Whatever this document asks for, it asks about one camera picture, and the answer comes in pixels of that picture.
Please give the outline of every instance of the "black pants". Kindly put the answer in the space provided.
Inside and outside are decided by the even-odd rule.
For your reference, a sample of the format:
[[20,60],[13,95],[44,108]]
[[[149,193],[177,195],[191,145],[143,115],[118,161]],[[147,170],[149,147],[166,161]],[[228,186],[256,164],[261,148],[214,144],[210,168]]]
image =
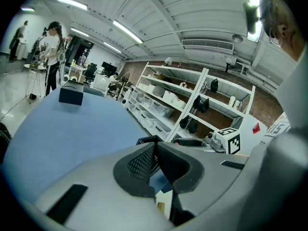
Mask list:
[[15,41],[13,47],[11,48],[10,60],[14,60],[14,59],[15,59],[18,44],[19,44],[19,39],[17,39],[17,40]]
[[55,90],[57,88],[57,80],[56,80],[56,76],[57,76],[57,70],[60,66],[60,63],[57,62],[54,65],[51,65],[49,68],[49,76],[48,76],[48,80],[47,80],[47,87],[46,87],[46,96],[49,94],[50,92],[50,87],[52,88],[52,90]]

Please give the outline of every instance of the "white floor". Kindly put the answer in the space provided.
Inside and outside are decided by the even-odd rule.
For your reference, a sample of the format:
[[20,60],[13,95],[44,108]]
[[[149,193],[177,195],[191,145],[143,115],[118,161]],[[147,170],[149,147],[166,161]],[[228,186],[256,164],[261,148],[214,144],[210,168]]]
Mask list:
[[[25,69],[24,72],[0,75],[0,122],[7,126],[12,136],[26,116],[41,101],[41,98],[30,101],[25,97],[26,84],[28,94],[39,95],[40,86],[41,95],[44,96],[45,74],[39,74],[40,85],[38,82],[34,84],[33,79],[27,79],[27,74],[28,70]],[[34,78],[35,75],[32,73],[29,77]]]

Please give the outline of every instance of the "woman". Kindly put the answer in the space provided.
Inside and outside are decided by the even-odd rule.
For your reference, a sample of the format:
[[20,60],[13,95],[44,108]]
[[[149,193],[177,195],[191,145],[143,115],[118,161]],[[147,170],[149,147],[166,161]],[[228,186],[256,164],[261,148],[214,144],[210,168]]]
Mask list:
[[62,38],[62,27],[59,22],[51,22],[47,30],[52,39],[48,48],[48,53],[43,56],[44,59],[48,59],[48,71],[45,78],[45,96],[49,94],[50,87],[52,90],[57,88],[56,74],[60,65],[60,62],[57,60],[57,51],[64,44],[64,40]]

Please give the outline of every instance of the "black box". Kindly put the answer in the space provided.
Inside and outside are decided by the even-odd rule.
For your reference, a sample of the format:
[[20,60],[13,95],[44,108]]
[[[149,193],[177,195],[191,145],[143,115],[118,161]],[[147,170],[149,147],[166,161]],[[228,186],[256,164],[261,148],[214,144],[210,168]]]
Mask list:
[[83,84],[69,80],[61,89],[59,102],[81,105]]

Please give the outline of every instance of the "brick wall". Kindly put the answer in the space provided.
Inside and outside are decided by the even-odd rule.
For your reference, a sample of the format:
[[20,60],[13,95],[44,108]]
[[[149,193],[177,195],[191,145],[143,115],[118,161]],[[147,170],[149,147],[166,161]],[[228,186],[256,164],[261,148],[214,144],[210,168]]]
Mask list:
[[[151,64],[162,65],[164,64],[164,62],[151,62]],[[145,65],[146,65],[146,62],[132,62],[132,63],[125,64],[124,68],[126,68],[130,72],[129,81],[133,83],[133,85],[137,84],[138,79]],[[178,66],[178,63],[173,63],[172,66],[174,67]],[[203,66],[197,65],[197,64],[182,63],[181,68],[202,72]],[[145,75],[151,74],[151,73],[152,71],[149,70],[149,72],[145,73]],[[230,73],[225,73],[225,71],[220,71],[220,70],[210,68],[209,74],[213,76],[217,76],[225,80],[228,80],[228,81],[231,81],[249,90],[251,90],[253,86],[251,82],[241,77],[232,75]],[[229,100],[225,100],[225,97],[222,95],[221,96],[213,95],[213,98],[216,98],[224,103],[229,102]],[[267,93],[266,91],[256,86],[255,98],[254,98],[254,102],[250,110],[250,114],[256,119],[258,119],[259,121],[261,121],[263,124],[265,124],[267,127],[270,127],[282,113],[283,113],[283,110],[280,104],[278,103],[277,99],[273,97],[272,95],[270,95],[269,93]],[[222,119],[221,113],[213,112],[211,113],[211,117],[209,117],[209,119],[212,121],[213,120],[219,121]]]

